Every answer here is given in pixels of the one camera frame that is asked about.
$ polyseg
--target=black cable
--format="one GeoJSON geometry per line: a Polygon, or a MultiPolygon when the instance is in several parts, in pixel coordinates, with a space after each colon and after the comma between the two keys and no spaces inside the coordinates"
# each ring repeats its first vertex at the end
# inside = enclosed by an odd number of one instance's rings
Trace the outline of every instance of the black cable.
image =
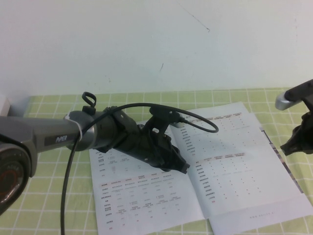
{"type": "MultiPolygon", "coordinates": [[[[198,125],[195,125],[187,120],[185,120],[184,118],[181,118],[181,122],[187,123],[191,126],[194,126],[196,128],[199,128],[203,131],[206,132],[210,132],[210,133],[216,133],[219,131],[219,128],[217,127],[217,125],[215,125],[213,122],[211,122],[210,120],[207,120],[197,114],[191,113],[189,111],[186,110],[182,110],[182,109],[178,109],[178,108],[174,108],[174,107],[170,107],[170,106],[166,106],[166,105],[160,105],[160,104],[152,104],[152,103],[134,103],[134,104],[126,104],[126,105],[122,105],[119,107],[116,107],[114,109],[110,109],[107,110],[104,114],[100,115],[98,118],[96,118],[95,120],[93,120],[91,123],[89,123],[85,128],[82,129],[82,134],[84,135],[92,126],[94,126],[97,122],[101,121],[102,119],[104,119],[105,117],[113,114],[114,112],[123,110],[123,109],[127,109],[127,108],[132,108],[132,107],[156,107],[156,108],[163,108],[163,109],[167,109],[170,111],[175,111],[178,113],[182,113],[182,114],[186,114],[189,116],[192,116],[194,118],[197,118],[199,120],[202,120],[204,122],[206,122],[207,124],[211,125],[212,127],[214,127],[215,130],[209,130],[203,127],[200,127],[198,125]]],[[[74,141],[74,145],[73,148],[71,150],[71,153],[69,155],[69,159],[68,159],[68,163],[67,163],[67,169],[65,171],[65,176],[64,176],[64,181],[63,181],[63,188],[62,188],[62,196],[61,196],[61,216],[60,216],[60,222],[61,222],[61,235],[65,235],[65,201],[66,201],[66,192],[67,192],[67,183],[68,183],[68,177],[69,177],[69,172],[70,172],[70,168],[72,166],[72,162],[73,162],[73,158],[74,158],[74,154],[76,151],[76,147],[77,147],[77,143],[78,140],[80,138],[80,133],[78,133],[75,141],[74,141]]]]}

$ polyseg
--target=green checkered tablecloth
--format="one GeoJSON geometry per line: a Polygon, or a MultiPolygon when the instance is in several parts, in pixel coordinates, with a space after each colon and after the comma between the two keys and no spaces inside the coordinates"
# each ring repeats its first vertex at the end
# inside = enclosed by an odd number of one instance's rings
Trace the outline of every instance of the green checkered tablecloth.
{"type": "MultiPolygon", "coordinates": [[[[181,109],[195,109],[242,101],[256,114],[276,147],[285,143],[292,129],[307,112],[304,104],[280,112],[275,109],[276,96],[286,89],[249,89],[222,91],[188,91],[161,93],[98,94],[97,110],[133,102],[153,102],[181,109]]],[[[25,117],[63,118],[71,110],[82,110],[81,95],[47,95],[32,97],[25,117]]],[[[127,114],[136,121],[151,115],[148,108],[130,108],[127,114]]],[[[294,177],[313,204],[313,156],[303,153],[285,157],[294,177]]],[[[28,181],[22,196],[0,216],[0,235],[59,235],[60,201],[69,150],[60,148],[41,153],[35,177],[28,181]]],[[[68,184],[66,203],[67,235],[97,235],[97,224],[89,152],[77,152],[68,184]]],[[[153,235],[211,235],[206,220],[176,226],[153,235]]],[[[245,232],[249,235],[313,234],[313,215],[245,232]]]]}

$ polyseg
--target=paper page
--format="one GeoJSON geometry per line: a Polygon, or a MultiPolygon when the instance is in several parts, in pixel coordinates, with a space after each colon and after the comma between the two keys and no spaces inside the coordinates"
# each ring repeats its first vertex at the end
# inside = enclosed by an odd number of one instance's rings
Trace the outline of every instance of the paper page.
{"type": "Polygon", "coordinates": [[[250,118],[254,125],[259,126],[260,130],[264,134],[264,139],[267,140],[267,142],[271,145],[273,151],[276,153],[278,159],[280,159],[282,165],[285,167],[286,172],[288,172],[301,194],[285,201],[244,208],[216,216],[211,216],[209,220],[216,235],[240,233],[242,231],[260,228],[263,226],[313,214],[313,207],[308,201],[306,195],[302,192],[299,184],[294,179],[292,173],[288,169],[284,160],[281,158],[279,152],[261,127],[261,124],[254,114],[250,114],[250,118]]]}
{"type": "Polygon", "coordinates": [[[188,175],[116,150],[89,153],[99,234],[141,235],[204,219],[188,175]]]}
{"type": "MultiPolygon", "coordinates": [[[[191,110],[212,119],[212,134],[186,125],[172,128],[206,218],[283,201],[300,194],[242,104],[191,110]]],[[[205,126],[194,118],[188,120],[205,126]]]]}

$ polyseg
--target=green grid pattern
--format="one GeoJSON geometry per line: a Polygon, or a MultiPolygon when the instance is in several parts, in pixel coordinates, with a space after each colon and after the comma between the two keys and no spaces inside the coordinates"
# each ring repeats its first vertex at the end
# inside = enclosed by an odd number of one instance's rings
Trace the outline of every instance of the green grid pattern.
{"type": "MultiPolygon", "coordinates": [[[[303,103],[289,110],[275,109],[275,99],[287,88],[187,91],[159,93],[97,94],[97,110],[133,102],[152,102],[182,109],[195,109],[242,101],[256,114],[276,147],[285,143],[307,112],[303,103]]],[[[63,118],[85,105],[80,95],[46,95],[31,98],[25,117],[63,118]]],[[[136,121],[151,117],[149,108],[130,108],[126,113],[136,121]]],[[[313,204],[313,157],[302,153],[285,157],[293,175],[313,204]]],[[[69,150],[60,148],[39,154],[35,177],[28,181],[22,196],[0,216],[1,235],[59,235],[60,201],[69,150]]],[[[89,152],[76,153],[68,183],[66,202],[67,235],[98,235],[89,152]]],[[[208,220],[179,225],[152,235],[211,235],[208,220]]],[[[247,231],[245,235],[313,234],[313,215],[247,231]]]]}

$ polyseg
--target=black plastic part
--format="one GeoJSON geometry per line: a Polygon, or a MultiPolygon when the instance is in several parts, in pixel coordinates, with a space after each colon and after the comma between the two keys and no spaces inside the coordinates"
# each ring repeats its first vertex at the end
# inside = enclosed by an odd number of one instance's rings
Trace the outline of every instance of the black plastic part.
{"type": "Polygon", "coordinates": [[[285,99],[297,102],[313,94],[313,80],[307,81],[285,92],[285,99]]]}
{"type": "Polygon", "coordinates": [[[290,155],[295,152],[313,153],[313,80],[302,83],[285,92],[285,99],[298,102],[302,100],[310,110],[302,116],[300,126],[292,131],[291,138],[281,147],[284,154],[290,155]]]}
{"type": "Polygon", "coordinates": [[[89,115],[94,115],[96,113],[96,109],[95,109],[95,106],[96,106],[96,103],[97,103],[97,98],[94,94],[90,93],[90,92],[84,92],[82,94],[82,98],[83,100],[89,104],[90,106],[84,106],[83,107],[83,112],[89,114],[89,115]]]}
{"type": "Polygon", "coordinates": [[[178,148],[172,145],[171,138],[165,134],[170,121],[179,121],[179,113],[159,113],[158,110],[152,112],[156,116],[152,116],[145,126],[137,125],[123,111],[114,112],[111,116],[117,133],[110,144],[97,150],[106,153],[114,148],[163,171],[177,170],[186,174],[190,165],[180,155],[178,148]]]}
{"type": "Polygon", "coordinates": [[[175,111],[170,111],[167,109],[161,109],[157,107],[151,107],[149,111],[153,116],[160,120],[163,120],[164,122],[176,123],[180,122],[181,120],[180,114],[175,111]]]}
{"type": "Polygon", "coordinates": [[[281,146],[284,154],[290,155],[295,152],[313,153],[313,117],[310,113],[302,116],[302,123],[292,131],[291,138],[281,146]]]}

